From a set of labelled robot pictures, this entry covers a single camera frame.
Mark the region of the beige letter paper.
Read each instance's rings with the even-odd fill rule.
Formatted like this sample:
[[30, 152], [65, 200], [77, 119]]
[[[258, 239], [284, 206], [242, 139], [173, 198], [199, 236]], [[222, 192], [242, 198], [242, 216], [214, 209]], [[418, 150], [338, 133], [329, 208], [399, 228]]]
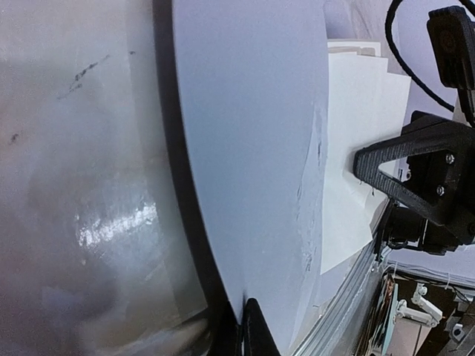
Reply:
[[321, 273], [372, 239], [386, 194], [357, 176], [363, 149], [398, 136], [410, 93], [409, 76], [392, 73], [381, 43], [330, 39], [327, 160]]

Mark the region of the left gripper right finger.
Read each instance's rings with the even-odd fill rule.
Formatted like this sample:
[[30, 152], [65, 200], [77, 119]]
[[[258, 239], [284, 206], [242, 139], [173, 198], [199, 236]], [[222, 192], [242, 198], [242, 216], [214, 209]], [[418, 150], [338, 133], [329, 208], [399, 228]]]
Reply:
[[242, 326], [245, 356], [281, 356], [255, 298], [249, 298], [246, 301]]

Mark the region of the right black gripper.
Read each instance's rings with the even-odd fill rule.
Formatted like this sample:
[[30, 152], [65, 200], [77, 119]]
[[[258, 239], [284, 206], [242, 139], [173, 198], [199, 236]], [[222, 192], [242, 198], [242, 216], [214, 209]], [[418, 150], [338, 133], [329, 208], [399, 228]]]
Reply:
[[[421, 111], [401, 136], [356, 151], [353, 174], [398, 202], [383, 232], [393, 250], [443, 255], [474, 244], [474, 129]], [[405, 157], [402, 182], [379, 170]]]

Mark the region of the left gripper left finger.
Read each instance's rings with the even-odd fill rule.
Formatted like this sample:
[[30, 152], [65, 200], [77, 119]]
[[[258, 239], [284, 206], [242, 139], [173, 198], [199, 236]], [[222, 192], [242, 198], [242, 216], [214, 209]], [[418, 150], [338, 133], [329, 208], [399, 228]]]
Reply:
[[241, 356], [242, 332], [232, 307], [223, 311], [208, 356]]

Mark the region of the grey envelope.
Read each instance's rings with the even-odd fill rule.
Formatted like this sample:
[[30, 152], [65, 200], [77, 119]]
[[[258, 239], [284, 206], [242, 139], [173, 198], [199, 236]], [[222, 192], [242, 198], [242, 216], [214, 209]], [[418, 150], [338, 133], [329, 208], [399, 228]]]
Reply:
[[288, 353], [321, 270], [328, 52], [321, 1], [176, 1], [197, 198], [237, 316], [255, 298]]

